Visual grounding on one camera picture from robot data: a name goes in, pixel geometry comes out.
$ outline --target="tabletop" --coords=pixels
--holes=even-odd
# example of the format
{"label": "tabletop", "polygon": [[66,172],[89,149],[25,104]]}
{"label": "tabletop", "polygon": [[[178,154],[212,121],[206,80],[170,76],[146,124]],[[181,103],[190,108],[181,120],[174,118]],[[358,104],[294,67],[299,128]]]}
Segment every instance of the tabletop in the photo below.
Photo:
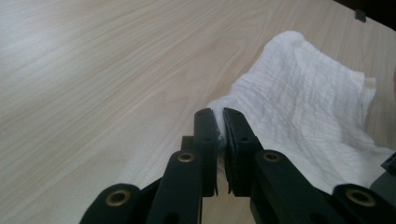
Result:
{"label": "tabletop", "polygon": [[[161,177],[194,113],[287,30],[376,77],[365,128],[396,149],[396,34],[331,0],[4,1],[0,223],[79,223],[103,189]],[[254,223],[226,191],[203,223]]]}

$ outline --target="wooden table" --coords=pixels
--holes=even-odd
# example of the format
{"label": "wooden table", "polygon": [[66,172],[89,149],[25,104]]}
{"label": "wooden table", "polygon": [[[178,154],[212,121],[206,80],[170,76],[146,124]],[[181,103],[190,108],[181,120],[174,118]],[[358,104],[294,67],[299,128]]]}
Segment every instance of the wooden table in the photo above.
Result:
{"label": "wooden table", "polygon": [[[78,223],[108,186],[162,176],[194,112],[287,30],[377,78],[366,130],[395,149],[396,34],[333,1],[2,3],[0,223]],[[204,223],[253,223],[219,185]]]}

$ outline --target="white towel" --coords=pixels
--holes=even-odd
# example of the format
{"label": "white towel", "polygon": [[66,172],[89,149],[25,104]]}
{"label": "white towel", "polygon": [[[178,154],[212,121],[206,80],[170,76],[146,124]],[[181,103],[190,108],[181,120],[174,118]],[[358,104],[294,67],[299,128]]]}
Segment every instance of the white towel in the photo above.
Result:
{"label": "white towel", "polygon": [[364,131],[375,80],[319,52],[296,32],[274,37],[229,95],[209,104],[225,136],[222,109],[245,114],[262,146],[285,154],[315,187],[369,188],[392,153]]}

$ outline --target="wood grain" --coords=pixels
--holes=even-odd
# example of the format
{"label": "wood grain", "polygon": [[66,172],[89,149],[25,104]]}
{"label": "wood grain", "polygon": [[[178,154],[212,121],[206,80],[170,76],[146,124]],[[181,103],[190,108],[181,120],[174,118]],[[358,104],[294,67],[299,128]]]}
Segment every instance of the wood grain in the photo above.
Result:
{"label": "wood grain", "polygon": [[[287,30],[377,78],[366,130],[395,149],[396,34],[333,1],[2,3],[0,223],[78,223],[106,187],[160,177],[194,112]],[[253,223],[219,182],[204,223]]]}

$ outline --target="textured fabric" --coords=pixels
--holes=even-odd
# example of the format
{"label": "textured fabric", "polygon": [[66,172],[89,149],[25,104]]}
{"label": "textured fabric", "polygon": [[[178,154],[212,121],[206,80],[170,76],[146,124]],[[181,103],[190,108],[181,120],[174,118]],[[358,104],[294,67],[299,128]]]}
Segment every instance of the textured fabric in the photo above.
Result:
{"label": "textured fabric", "polygon": [[373,78],[285,32],[209,107],[224,137],[222,109],[241,111],[264,148],[284,153],[312,185],[332,193],[343,183],[369,188],[393,152],[376,147],[364,131],[374,95]]}

